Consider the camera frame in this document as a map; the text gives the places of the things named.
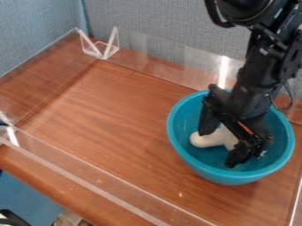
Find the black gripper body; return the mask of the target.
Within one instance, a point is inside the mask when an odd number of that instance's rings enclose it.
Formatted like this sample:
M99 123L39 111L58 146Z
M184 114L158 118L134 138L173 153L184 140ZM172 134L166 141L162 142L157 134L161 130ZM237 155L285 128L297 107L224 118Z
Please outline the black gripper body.
M241 109L242 105L249 103L249 100L242 102L245 97L246 93L228 92L228 90L222 89L216 84L210 84L209 94L202 103L208 102L216 110L221 124L233 132L238 141L242 139L264 139L269 143L270 131L268 130L265 122L268 108L265 108L265 111L246 114Z

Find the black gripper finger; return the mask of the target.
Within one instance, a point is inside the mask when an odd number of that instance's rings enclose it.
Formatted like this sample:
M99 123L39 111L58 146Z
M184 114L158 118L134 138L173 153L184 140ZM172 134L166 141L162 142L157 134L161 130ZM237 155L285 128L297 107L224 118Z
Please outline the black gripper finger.
M200 123L198 123L198 134L201 136L210 135L221 125L221 122L217 118L217 112L208 104L204 102L204 107L200 116Z
M268 141L264 139L242 139L228 154L226 166L233 169L238 164L245 164L253 157L260 157L264 154L266 146Z

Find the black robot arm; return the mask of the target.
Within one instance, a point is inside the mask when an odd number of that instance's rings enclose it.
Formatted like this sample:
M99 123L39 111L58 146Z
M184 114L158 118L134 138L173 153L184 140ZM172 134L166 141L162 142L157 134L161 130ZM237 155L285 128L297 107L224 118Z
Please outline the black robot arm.
M281 89L302 69L302 0L205 0L209 16L224 28L250 30L246 62L232 90L209 86L198 133L224 125L237 137L226 166L261 156L273 141L265 121Z

